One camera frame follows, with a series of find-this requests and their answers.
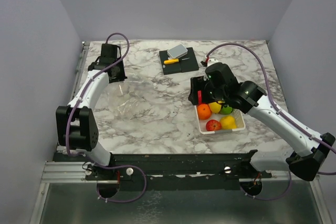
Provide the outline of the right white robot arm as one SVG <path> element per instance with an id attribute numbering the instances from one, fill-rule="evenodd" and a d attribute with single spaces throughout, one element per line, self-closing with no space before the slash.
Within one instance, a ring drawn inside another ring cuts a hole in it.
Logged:
<path id="1" fill-rule="evenodd" d="M 320 173 L 335 142 L 332 134 L 314 131 L 282 110 L 259 85 L 252 81 L 238 82 L 224 63 L 214 63 L 205 69 L 203 76 L 191 78 L 188 99 L 192 105 L 223 101 L 259 120 L 290 145 L 290 150 L 281 152 L 256 152 L 241 164 L 246 177 L 266 170 L 280 170 L 312 181 Z"/>

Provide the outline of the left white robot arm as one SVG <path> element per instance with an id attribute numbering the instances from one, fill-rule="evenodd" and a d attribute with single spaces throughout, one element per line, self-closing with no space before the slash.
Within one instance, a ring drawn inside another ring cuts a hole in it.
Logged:
<path id="1" fill-rule="evenodd" d="M 109 84 L 126 78 L 121 47 L 102 44 L 101 54 L 89 65 L 78 93 L 67 106 L 59 106 L 56 110 L 58 144 L 65 147 L 70 156 L 82 155 L 98 165 L 98 173 L 104 179 L 115 175 L 115 159 L 99 143 L 93 109 Z"/>

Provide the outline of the clear zip top bag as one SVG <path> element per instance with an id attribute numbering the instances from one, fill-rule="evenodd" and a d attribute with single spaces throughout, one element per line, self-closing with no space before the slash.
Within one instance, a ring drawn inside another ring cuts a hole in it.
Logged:
<path id="1" fill-rule="evenodd" d="M 146 103 L 145 96 L 155 84 L 147 80 L 127 80 L 108 84 L 100 96 L 95 111 L 108 112 L 113 118 L 131 119 L 136 110 Z"/>

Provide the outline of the yellow toy mango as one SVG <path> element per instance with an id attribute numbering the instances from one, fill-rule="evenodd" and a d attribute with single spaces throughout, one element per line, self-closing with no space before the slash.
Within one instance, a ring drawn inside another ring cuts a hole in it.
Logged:
<path id="1" fill-rule="evenodd" d="M 222 104 L 222 102 L 212 102 L 209 103 L 208 106 L 212 113 L 218 114 L 222 109 Z"/>

